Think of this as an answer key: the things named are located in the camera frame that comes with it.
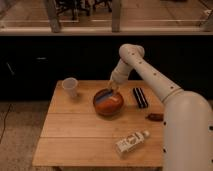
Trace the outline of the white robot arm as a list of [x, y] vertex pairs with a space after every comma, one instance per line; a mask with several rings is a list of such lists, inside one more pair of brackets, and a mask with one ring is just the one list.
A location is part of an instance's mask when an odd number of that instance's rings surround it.
[[200, 94], [182, 89], [147, 63], [140, 45], [123, 44], [111, 73], [115, 86], [135, 70], [164, 104], [163, 171], [213, 171], [213, 110]]

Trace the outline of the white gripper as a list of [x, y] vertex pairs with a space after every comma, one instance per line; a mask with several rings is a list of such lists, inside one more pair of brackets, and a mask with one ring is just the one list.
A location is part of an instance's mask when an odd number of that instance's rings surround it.
[[120, 60], [111, 73], [107, 88], [109, 90], [117, 91], [119, 89], [118, 85], [123, 84], [128, 80], [131, 71], [132, 67], [126, 64], [123, 60]]

